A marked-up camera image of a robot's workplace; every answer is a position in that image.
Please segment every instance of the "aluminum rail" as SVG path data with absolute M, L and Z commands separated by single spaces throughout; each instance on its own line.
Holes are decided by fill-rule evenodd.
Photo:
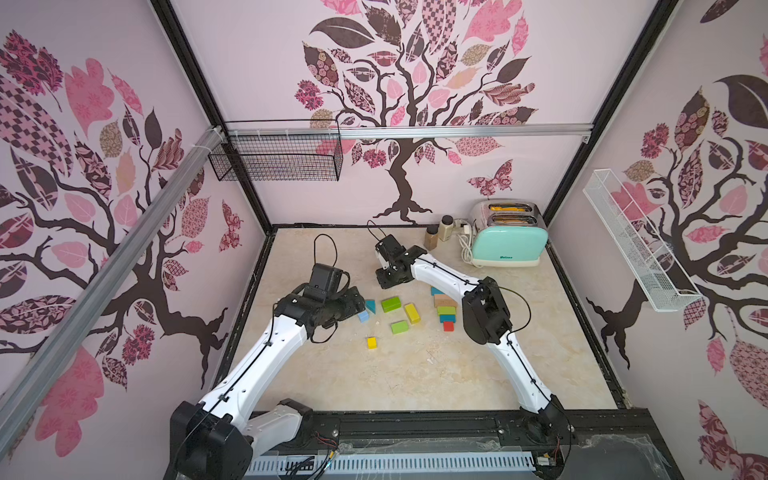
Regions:
M 144 249 L 155 238 L 168 213 L 221 143 L 220 128 L 211 128 L 192 147 L 180 166 L 147 206 L 130 233 L 91 281 L 67 316 L 53 329 L 0 399 L 0 458 L 13 445 L 48 390 L 68 366 L 101 313 L 114 298 Z
M 229 124 L 247 122 L 227 122 Z M 334 135 L 344 140 L 361 138 L 458 138 L 458 137 L 513 137 L 513 136 L 586 136 L 592 124 L 523 124 L 523 125 L 461 125 L 455 127 L 357 127 L 357 128 L 243 128 L 230 129 L 231 138 L 238 135 Z

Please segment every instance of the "mint green toaster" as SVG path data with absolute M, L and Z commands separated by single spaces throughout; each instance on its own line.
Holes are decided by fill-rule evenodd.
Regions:
M 549 235 L 538 207 L 522 200 L 486 200 L 469 218 L 475 266 L 537 266 Z

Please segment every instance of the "tree trunk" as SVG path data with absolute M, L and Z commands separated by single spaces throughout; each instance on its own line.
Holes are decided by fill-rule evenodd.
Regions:
M 397 191 L 399 197 L 395 200 L 390 208 L 387 208 L 382 213 L 375 215 L 374 218 L 385 217 L 394 212 L 400 212 L 400 220 L 404 222 L 416 223 L 415 220 L 411 220 L 408 217 L 408 212 L 424 213 L 432 211 L 429 208 L 422 208 L 419 204 L 412 200 L 413 189 L 411 184 L 406 180 L 407 172 L 403 168 L 403 165 L 413 155 L 416 150 L 416 143 L 412 138 L 400 138 L 397 140 L 397 144 L 400 147 L 400 151 L 389 167 L 389 176 L 395 181 L 397 185 Z

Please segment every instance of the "green block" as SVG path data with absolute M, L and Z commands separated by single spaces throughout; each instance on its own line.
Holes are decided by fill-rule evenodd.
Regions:
M 398 334 L 408 331 L 408 320 L 401 320 L 399 322 L 395 322 L 391 325 L 392 327 L 392 333 Z
M 384 313 L 397 310 L 401 305 L 402 304 L 400 303 L 400 298 L 398 296 L 388 298 L 387 300 L 382 300 L 382 310 L 384 310 Z
M 455 306 L 439 306 L 437 307 L 437 314 L 438 315 L 455 315 L 456 307 Z

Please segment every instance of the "wire basket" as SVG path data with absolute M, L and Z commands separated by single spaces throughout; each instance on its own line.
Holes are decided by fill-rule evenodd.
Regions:
M 262 122 L 314 123 L 305 120 L 248 123 Z M 219 144 L 208 159 L 219 180 L 238 180 L 238 170 L 242 170 L 251 180 L 338 181 L 343 162 L 339 125 L 331 120 L 321 125 L 321 129 L 300 128 L 294 124 L 292 128 L 260 130 L 254 127 L 245 134 L 234 131 L 229 145 Z
M 584 194 L 608 228 L 654 310 L 677 312 L 702 297 L 655 223 L 646 217 L 610 168 L 595 170 Z M 618 200 L 626 204 L 621 206 Z

